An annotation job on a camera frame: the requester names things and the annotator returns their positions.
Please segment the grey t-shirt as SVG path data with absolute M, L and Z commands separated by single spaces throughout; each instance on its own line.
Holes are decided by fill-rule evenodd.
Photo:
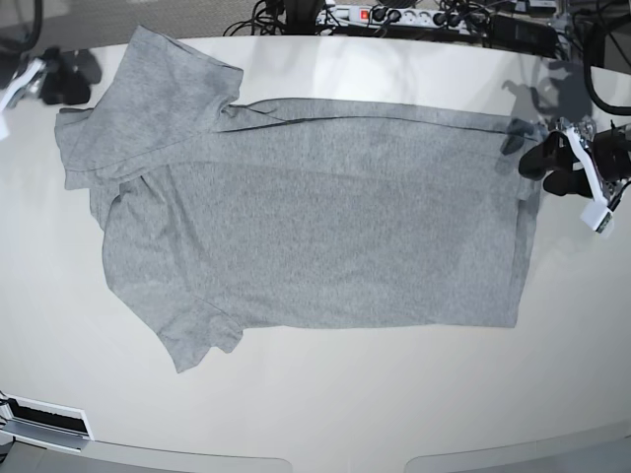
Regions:
M 513 327 L 540 188 L 537 134 L 370 101 L 239 103 L 243 71 L 138 29 L 96 106 L 63 108 L 69 190 L 109 289 L 175 368 L 249 328 Z

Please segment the white slotted bracket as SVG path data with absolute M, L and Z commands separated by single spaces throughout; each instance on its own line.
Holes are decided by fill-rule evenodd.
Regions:
M 84 410 L 1 393 L 1 434 L 27 444 L 81 452 L 95 440 Z

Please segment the black power adapter box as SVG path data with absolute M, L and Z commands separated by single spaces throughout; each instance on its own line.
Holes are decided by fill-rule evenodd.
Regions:
M 553 57 L 558 44 L 553 28 L 506 16 L 492 18 L 490 39 L 495 45 L 544 57 Z

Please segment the white power strip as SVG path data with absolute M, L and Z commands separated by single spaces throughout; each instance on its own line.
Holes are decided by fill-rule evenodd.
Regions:
M 440 6 L 444 6 L 444 9 L 421 9 L 417 3 L 402 8 L 385 4 L 365 6 L 325 3 L 315 18 L 315 24 L 331 30 L 356 27 L 381 33 L 403 28 L 464 35 L 484 35 L 490 27 L 491 12 L 481 5 L 469 1 L 442 1 Z

